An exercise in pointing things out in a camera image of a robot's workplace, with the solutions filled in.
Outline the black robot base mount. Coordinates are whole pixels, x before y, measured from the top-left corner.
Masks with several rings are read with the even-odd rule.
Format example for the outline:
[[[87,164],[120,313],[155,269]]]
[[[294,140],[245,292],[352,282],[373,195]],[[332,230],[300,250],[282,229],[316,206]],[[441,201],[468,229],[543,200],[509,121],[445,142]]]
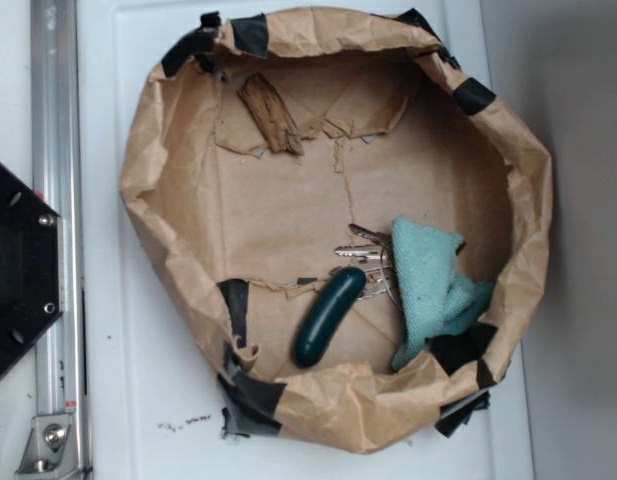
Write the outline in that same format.
[[[62,312],[59,215],[0,162],[0,381]]]

